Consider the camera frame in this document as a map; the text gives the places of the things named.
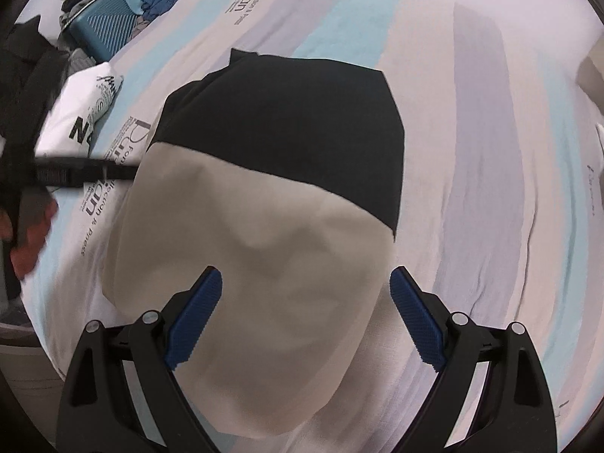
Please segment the person's left hand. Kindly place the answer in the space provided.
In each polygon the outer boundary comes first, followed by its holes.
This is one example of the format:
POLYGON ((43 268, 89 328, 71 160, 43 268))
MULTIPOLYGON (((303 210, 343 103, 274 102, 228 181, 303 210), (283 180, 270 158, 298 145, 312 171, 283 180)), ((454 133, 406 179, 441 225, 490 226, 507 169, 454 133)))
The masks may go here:
POLYGON ((1 209, 1 243, 3 248, 8 248, 8 261, 1 256, 3 269, 13 269, 14 275, 23 281, 31 274, 38 264, 41 251, 46 245, 48 234, 51 231, 53 218, 59 211, 59 204, 52 195, 44 199, 42 214, 37 221, 26 230, 25 240, 16 247, 10 246, 13 239, 13 226, 5 209, 1 209))

